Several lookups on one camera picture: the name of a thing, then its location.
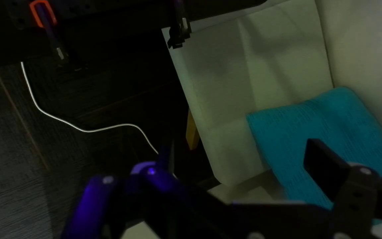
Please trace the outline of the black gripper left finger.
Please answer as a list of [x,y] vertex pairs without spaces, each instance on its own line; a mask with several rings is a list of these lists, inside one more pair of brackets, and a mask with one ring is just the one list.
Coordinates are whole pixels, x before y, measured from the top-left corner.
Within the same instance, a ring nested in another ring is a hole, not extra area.
[[61,239],[121,239],[143,221],[159,239],[227,239],[227,205],[187,186],[159,163],[127,179],[96,175],[84,188]]

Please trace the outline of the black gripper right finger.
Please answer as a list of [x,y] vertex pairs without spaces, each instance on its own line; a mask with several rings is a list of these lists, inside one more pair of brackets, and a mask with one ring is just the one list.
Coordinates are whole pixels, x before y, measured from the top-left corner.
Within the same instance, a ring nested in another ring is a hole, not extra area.
[[333,201],[325,235],[329,239],[377,239],[382,220],[382,176],[367,166],[349,164],[322,140],[306,140],[304,168]]

